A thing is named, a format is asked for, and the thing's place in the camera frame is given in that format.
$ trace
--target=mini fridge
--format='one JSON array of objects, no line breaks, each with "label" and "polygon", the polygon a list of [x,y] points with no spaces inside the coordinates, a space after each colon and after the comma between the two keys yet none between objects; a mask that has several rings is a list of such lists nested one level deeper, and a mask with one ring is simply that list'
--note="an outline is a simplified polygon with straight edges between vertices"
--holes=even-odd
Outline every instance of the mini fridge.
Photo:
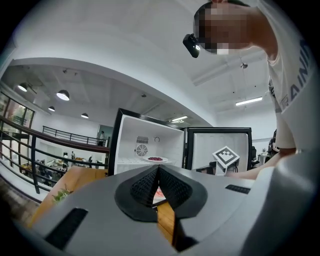
[{"label": "mini fridge", "polygon": [[251,167],[251,128],[187,127],[119,108],[110,145],[108,175],[116,175],[157,162],[189,170],[208,166],[213,153],[228,146],[240,156],[239,172]]}]

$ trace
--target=white plate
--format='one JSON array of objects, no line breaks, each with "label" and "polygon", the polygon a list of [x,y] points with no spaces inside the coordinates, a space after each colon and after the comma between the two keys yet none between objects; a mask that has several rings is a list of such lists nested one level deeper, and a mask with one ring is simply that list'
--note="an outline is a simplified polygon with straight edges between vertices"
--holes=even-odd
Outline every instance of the white plate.
[{"label": "white plate", "polygon": [[[156,161],[156,160],[149,160],[148,158],[162,158],[162,161]],[[144,160],[149,161],[149,162],[154,162],[154,163],[164,163],[168,161],[168,158],[162,157],[162,156],[144,156]]]}]

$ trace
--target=white t-shirt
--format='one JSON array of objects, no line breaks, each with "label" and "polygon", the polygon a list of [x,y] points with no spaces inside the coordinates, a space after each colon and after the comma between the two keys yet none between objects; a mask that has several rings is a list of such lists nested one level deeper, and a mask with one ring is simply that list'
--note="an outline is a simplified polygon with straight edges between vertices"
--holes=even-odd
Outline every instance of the white t-shirt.
[{"label": "white t-shirt", "polygon": [[276,59],[268,60],[269,91],[277,123],[276,146],[283,149],[319,147],[319,140],[314,141],[315,136],[319,137],[319,127],[307,127],[319,123],[319,101],[314,96],[319,93],[319,69],[311,49],[275,3],[258,0],[257,7],[268,19],[278,46]]}]

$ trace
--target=rectangular vent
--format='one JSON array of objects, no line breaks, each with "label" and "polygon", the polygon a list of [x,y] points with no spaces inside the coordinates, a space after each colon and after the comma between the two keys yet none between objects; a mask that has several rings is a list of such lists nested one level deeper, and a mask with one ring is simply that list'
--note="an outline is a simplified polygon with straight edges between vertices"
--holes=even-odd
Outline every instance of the rectangular vent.
[{"label": "rectangular vent", "polygon": [[72,209],[45,240],[54,247],[63,250],[87,214],[88,211],[85,209]]},{"label": "rectangular vent", "polygon": [[149,141],[148,137],[138,136],[136,138],[136,143],[148,144],[148,141]]},{"label": "rectangular vent", "polygon": [[248,194],[250,192],[250,188],[242,187],[242,186],[236,186],[236,185],[228,185],[225,187],[227,190],[232,190],[235,192]]}]

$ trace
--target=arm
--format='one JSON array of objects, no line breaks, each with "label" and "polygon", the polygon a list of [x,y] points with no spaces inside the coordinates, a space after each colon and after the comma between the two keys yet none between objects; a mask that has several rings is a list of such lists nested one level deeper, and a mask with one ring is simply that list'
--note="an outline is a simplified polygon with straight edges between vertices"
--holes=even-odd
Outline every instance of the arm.
[{"label": "arm", "polygon": [[272,143],[272,149],[273,149],[275,152],[279,152],[279,151],[280,151],[280,149],[278,149],[278,148],[276,147],[276,143]]},{"label": "arm", "polygon": [[238,178],[238,179],[249,179],[255,180],[259,172],[266,167],[274,167],[280,159],[292,155],[296,152],[295,148],[280,148],[279,153],[272,157],[268,162],[261,165],[258,168],[251,169],[243,172],[227,172],[228,177]]}]

